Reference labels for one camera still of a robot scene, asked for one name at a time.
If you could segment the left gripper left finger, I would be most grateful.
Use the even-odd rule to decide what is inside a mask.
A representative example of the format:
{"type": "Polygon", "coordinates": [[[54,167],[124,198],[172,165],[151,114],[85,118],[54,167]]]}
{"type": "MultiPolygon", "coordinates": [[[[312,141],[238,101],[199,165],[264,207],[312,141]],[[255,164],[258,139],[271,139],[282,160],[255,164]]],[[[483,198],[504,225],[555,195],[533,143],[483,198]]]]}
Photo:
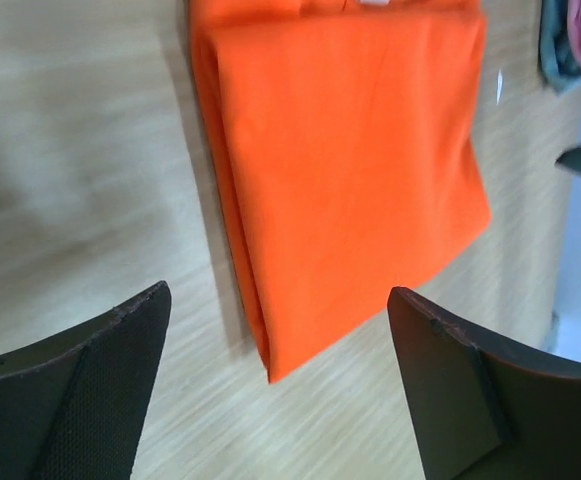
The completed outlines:
{"type": "Polygon", "coordinates": [[[0,479],[130,478],[171,306],[160,281],[0,355],[0,479]]]}

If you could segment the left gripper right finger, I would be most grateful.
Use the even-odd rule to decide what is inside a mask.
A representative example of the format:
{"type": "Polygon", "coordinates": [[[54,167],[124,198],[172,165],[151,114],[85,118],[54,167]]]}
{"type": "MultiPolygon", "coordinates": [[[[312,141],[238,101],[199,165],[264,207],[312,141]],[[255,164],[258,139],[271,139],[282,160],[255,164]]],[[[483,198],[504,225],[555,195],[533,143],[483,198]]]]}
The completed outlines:
{"type": "Polygon", "coordinates": [[[581,363],[392,289],[391,334],[428,479],[581,479],[581,363]]]}

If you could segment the orange t shirt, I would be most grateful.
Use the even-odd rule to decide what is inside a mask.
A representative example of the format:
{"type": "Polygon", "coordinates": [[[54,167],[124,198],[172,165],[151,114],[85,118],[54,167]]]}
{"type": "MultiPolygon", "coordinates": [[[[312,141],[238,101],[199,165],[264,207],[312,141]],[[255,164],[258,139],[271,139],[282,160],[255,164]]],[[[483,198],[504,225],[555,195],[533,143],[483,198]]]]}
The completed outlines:
{"type": "Polygon", "coordinates": [[[276,383],[488,227],[477,1],[194,1],[189,45],[236,278],[276,383]]]}

